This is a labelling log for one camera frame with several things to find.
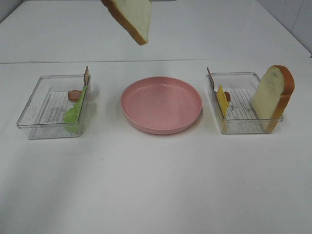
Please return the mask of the clear left plastic container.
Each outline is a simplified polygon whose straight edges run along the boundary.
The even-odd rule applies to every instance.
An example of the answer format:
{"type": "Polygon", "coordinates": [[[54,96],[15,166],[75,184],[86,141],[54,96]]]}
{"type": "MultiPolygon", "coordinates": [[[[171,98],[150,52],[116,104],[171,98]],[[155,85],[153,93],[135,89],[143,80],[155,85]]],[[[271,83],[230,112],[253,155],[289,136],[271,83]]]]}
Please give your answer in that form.
{"type": "Polygon", "coordinates": [[[79,137],[85,127],[85,115],[89,103],[89,85],[84,85],[84,75],[42,76],[32,91],[18,121],[29,139],[79,137]],[[83,91],[75,118],[66,113],[75,102],[68,98],[72,90],[83,91]]]}

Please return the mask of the clear plastic container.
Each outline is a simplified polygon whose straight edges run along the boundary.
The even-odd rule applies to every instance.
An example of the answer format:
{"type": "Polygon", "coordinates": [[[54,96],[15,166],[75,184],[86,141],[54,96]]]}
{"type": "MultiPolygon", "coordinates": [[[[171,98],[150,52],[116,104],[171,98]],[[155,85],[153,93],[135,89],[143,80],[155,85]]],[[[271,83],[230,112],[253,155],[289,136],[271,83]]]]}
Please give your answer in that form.
{"type": "Polygon", "coordinates": [[[262,134],[269,124],[278,124],[278,119],[260,119],[251,105],[251,99],[256,93],[260,79],[254,72],[208,73],[208,94],[219,129],[223,134],[262,134]],[[230,102],[226,116],[223,116],[216,93],[219,85],[224,92],[229,93],[230,102]]]}
{"type": "Polygon", "coordinates": [[[85,127],[85,115],[89,103],[89,85],[84,85],[84,75],[42,76],[32,91],[18,121],[29,139],[79,137],[85,127]],[[72,90],[83,91],[75,118],[66,113],[75,102],[68,98],[72,90]]]}

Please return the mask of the green lettuce leaf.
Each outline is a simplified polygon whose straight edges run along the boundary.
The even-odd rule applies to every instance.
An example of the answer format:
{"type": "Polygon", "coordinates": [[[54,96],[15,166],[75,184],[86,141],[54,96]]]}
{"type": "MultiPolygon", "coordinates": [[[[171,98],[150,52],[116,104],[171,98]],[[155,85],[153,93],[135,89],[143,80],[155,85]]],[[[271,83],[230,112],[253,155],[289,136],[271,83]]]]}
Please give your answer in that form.
{"type": "Polygon", "coordinates": [[[65,112],[65,114],[63,115],[63,121],[65,123],[76,123],[76,122],[78,122],[80,112],[81,112],[81,108],[82,108],[82,104],[83,104],[83,100],[84,100],[85,93],[86,93],[86,89],[87,88],[84,88],[81,97],[79,98],[78,101],[75,101],[74,106],[72,108],[70,108],[69,110],[67,110],[65,112]]]}

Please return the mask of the white bread slice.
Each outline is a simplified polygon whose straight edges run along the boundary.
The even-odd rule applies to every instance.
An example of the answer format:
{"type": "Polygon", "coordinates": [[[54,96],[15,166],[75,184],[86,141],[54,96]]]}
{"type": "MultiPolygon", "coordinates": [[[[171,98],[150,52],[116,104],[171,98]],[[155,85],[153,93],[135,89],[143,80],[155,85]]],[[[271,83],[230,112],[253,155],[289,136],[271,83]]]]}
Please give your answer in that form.
{"type": "Polygon", "coordinates": [[[102,3],[138,45],[148,43],[152,13],[150,0],[103,0],[102,3]]]}

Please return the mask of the yellow cheese slice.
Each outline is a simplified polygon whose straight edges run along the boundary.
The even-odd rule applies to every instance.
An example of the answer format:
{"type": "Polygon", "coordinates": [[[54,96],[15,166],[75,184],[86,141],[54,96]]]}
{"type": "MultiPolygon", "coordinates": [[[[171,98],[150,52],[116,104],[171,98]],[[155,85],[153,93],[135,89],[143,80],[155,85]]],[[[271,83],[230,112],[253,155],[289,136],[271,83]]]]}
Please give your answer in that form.
{"type": "Polygon", "coordinates": [[[221,109],[222,119],[221,119],[221,129],[223,133],[227,133],[227,110],[229,108],[229,102],[226,100],[224,90],[220,84],[216,93],[217,101],[221,109]]]}

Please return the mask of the bacon strip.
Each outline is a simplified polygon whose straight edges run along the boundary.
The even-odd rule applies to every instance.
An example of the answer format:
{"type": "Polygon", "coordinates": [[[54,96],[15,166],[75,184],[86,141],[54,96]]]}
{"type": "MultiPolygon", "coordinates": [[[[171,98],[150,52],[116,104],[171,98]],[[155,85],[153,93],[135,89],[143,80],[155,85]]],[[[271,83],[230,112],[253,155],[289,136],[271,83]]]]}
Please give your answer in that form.
{"type": "Polygon", "coordinates": [[[86,69],[85,69],[85,73],[83,75],[84,87],[83,87],[82,90],[71,90],[71,91],[69,91],[68,92],[68,99],[70,101],[78,101],[79,100],[79,98],[82,95],[82,92],[83,92],[84,88],[87,88],[87,86],[89,84],[89,79],[90,79],[89,67],[87,66],[86,69]]]}
{"type": "MultiPolygon", "coordinates": [[[[212,74],[211,74],[211,72],[210,72],[210,70],[209,70],[208,67],[207,67],[207,72],[208,72],[209,81],[210,81],[211,86],[212,86],[212,88],[213,88],[213,90],[214,90],[214,89],[215,89],[215,83],[214,83],[214,80],[213,80],[213,78],[212,78],[212,74]]],[[[231,96],[230,96],[229,92],[224,91],[224,94],[225,94],[226,100],[227,100],[228,102],[230,102],[230,101],[231,101],[231,96]]]]}

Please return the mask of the pink round plate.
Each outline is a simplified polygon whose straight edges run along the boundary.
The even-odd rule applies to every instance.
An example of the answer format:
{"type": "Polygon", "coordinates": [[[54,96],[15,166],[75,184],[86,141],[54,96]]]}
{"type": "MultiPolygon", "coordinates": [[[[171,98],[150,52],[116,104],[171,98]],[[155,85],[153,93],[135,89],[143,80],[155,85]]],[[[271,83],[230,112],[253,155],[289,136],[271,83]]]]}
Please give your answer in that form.
{"type": "Polygon", "coordinates": [[[157,135],[186,130],[202,110],[199,92],[171,77],[150,77],[129,85],[121,95],[121,109],[135,128],[157,135]]]}

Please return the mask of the clear right plastic container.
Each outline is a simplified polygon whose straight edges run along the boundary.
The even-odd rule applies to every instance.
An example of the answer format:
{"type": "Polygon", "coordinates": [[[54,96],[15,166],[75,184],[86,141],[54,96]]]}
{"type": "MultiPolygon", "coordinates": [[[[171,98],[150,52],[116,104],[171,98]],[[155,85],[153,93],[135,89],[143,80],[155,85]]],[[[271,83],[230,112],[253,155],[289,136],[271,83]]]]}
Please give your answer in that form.
{"type": "Polygon", "coordinates": [[[269,124],[278,124],[278,119],[260,119],[251,105],[251,99],[256,93],[260,79],[254,72],[208,73],[208,94],[219,129],[223,134],[262,134],[269,124]],[[219,85],[224,92],[229,93],[230,102],[226,116],[223,116],[216,93],[219,85]]]}

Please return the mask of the upright bread slice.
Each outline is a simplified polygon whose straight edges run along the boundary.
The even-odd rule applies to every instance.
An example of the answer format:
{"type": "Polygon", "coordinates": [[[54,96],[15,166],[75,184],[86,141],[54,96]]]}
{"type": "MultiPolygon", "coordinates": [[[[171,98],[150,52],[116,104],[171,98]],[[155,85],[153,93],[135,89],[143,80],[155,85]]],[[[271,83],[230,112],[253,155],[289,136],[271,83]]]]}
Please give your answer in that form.
{"type": "Polygon", "coordinates": [[[295,88],[292,74],[282,65],[271,66],[261,78],[251,105],[265,132],[273,132],[295,88]]]}

